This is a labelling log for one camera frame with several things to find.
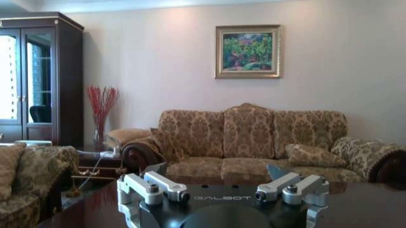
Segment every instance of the wooden cabinet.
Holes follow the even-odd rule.
[[[80,183],[89,177],[90,182],[106,184],[127,173],[127,167],[121,162],[121,157],[104,157],[100,159],[100,152],[111,151],[108,147],[89,145],[77,147],[77,150],[78,174],[72,176],[72,178],[77,180],[76,183]]]
[[[82,145],[82,27],[65,15],[0,14],[0,143]]]

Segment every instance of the throw pillow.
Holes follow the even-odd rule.
[[[188,158],[176,138],[169,132],[151,128],[151,136],[168,163],[176,163]]]
[[[0,201],[12,196],[12,181],[25,144],[0,147]]]
[[[288,144],[285,153],[289,164],[297,166],[319,166],[339,168],[346,166],[346,161],[324,149],[300,144]]]
[[[124,146],[129,141],[147,138],[151,135],[149,130],[144,129],[117,129],[106,134],[105,143],[109,147]]]

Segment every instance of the ceiling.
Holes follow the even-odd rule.
[[[60,11],[82,13],[285,0],[0,0],[0,13]]]

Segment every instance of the painting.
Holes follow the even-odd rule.
[[[280,78],[280,25],[216,27],[216,78]]]

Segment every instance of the cabinet door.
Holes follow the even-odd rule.
[[[54,56],[54,28],[21,29],[22,135],[26,140],[52,140]]]
[[[20,30],[0,29],[0,143],[21,136]]]

